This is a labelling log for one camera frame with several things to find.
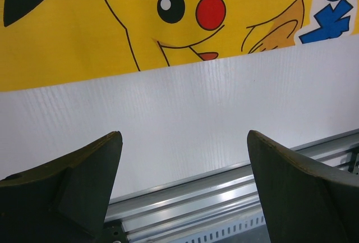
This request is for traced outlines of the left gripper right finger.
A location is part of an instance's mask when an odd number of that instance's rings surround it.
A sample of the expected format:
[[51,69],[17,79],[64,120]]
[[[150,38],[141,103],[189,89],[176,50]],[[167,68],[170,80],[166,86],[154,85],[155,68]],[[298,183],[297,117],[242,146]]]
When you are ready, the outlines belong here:
[[358,242],[358,175],[247,135],[271,242]]

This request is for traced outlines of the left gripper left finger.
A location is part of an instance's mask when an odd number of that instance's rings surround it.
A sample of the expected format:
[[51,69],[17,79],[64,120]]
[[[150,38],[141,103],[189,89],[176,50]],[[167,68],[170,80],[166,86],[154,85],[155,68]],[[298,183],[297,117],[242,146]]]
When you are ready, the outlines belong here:
[[1,180],[1,242],[98,242],[123,147],[119,131]]

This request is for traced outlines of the yellow Pikachu placemat cloth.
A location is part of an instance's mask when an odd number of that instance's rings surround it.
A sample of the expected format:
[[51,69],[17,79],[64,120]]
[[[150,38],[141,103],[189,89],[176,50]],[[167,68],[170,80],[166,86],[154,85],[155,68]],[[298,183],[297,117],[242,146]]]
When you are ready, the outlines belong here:
[[358,33],[358,0],[1,0],[1,90]]

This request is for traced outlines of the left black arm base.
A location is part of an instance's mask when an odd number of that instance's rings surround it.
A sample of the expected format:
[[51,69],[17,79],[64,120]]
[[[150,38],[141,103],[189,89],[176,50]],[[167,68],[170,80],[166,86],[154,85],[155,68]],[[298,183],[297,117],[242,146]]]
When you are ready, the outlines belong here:
[[108,222],[104,224],[100,236],[95,240],[96,243],[128,243],[127,235],[121,222]]

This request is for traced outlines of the aluminium mounting rail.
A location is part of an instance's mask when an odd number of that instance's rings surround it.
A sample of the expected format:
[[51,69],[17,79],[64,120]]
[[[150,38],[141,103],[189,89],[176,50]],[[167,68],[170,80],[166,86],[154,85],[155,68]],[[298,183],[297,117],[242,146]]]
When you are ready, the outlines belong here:
[[[358,131],[291,150],[358,175]],[[105,223],[121,222],[128,242],[177,238],[262,212],[251,162],[109,206]]]

